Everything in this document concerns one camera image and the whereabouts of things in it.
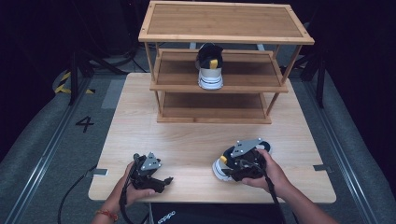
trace forearm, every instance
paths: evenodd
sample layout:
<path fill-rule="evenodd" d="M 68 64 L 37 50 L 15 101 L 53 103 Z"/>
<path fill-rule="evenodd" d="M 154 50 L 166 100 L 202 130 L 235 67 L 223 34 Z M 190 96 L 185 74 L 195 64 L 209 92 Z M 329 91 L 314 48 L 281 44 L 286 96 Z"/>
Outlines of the forearm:
<path fill-rule="evenodd" d="M 289 187 L 285 195 L 282 199 L 291 207 L 300 223 L 337 223 L 294 186 Z"/>

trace bottom shelf board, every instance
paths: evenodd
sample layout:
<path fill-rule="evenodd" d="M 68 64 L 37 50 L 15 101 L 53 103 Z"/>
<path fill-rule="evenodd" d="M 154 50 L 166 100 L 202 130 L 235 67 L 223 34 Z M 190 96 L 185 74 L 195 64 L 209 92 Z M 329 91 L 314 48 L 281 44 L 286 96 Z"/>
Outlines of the bottom shelf board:
<path fill-rule="evenodd" d="M 158 122 L 260 123 L 265 116 L 263 93 L 180 93 L 162 92 Z"/>

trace person's right hand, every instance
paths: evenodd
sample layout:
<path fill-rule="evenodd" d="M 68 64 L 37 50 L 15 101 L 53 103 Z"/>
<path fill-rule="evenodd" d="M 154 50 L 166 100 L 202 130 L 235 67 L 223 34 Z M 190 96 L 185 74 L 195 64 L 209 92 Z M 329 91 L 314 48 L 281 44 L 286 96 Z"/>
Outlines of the person's right hand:
<path fill-rule="evenodd" d="M 287 190 L 292 187 L 292 184 L 289 182 L 288 178 L 285 176 L 282 168 L 272 159 L 271 155 L 264 149 L 256 149 L 260 154 L 262 154 L 266 160 L 266 169 L 265 171 L 268 174 L 268 177 L 272 180 L 275 186 L 276 195 L 280 198 L 286 195 Z M 262 188 L 265 191 L 269 192 L 267 181 L 264 177 L 252 179 L 252 178 L 244 178 L 242 179 L 242 183 L 249 185 L 255 188 Z"/>

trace yellow and black tape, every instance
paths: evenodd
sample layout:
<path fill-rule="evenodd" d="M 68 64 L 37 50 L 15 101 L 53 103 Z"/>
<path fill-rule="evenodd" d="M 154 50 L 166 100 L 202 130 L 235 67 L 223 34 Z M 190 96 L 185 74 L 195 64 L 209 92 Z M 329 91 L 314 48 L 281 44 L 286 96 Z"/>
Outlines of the yellow and black tape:
<path fill-rule="evenodd" d="M 55 93 L 63 92 L 63 93 L 69 93 L 69 94 L 70 94 L 70 93 L 72 92 L 71 90 L 66 89 L 66 88 L 64 87 L 64 84 L 66 83 L 67 79 L 69 79 L 69 78 L 70 78 L 70 72 L 65 73 L 64 76 L 62 77 L 61 81 L 59 82 L 58 87 L 55 89 Z M 94 89 L 87 89 L 87 90 L 85 91 L 85 93 L 87 93 L 87 94 L 94 94 L 94 93 L 96 93 L 96 90 L 94 90 Z"/>

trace gray floor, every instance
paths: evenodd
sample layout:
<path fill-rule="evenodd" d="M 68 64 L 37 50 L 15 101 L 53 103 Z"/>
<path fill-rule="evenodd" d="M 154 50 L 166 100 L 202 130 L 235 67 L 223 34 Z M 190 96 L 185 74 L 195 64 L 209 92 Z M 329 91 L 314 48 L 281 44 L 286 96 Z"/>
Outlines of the gray floor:
<path fill-rule="evenodd" d="M 290 48 L 283 48 L 279 64 L 286 65 L 289 55 Z M 143 49 L 134 60 L 149 70 Z M 142 72 L 133 62 L 120 68 Z M 329 177 L 337 195 L 335 203 L 320 206 L 340 223 L 396 223 L 396 202 L 389 184 L 364 145 L 330 76 L 325 80 L 325 108 L 320 109 L 313 100 L 315 80 L 302 82 L 299 72 L 293 71 L 290 80 L 319 154 L 324 164 L 331 167 Z M 58 93 L 35 116 L 0 163 L 0 223 L 57 222 L 63 196 L 99 160 L 124 79 L 125 76 L 112 75 L 107 70 L 96 70 L 93 78 L 81 77 L 79 81 L 81 87 L 93 89 L 95 94 L 82 93 L 74 106 L 68 106 L 70 96 Z M 84 133 L 84 128 L 76 123 L 87 116 L 94 124 Z M 101 205 L 88 198 L 91 181 L 89 176 L 83 178 L 70 192 L 64 202 L 62 223 L 90 222 Z M 282 208 L 288 223 L 295 223 L 289 208 L 285 204 Z M 128 210 L 136 223 L 140 223 L 147 211 L 148 205 L 144 203 L 136 203 Z"/>

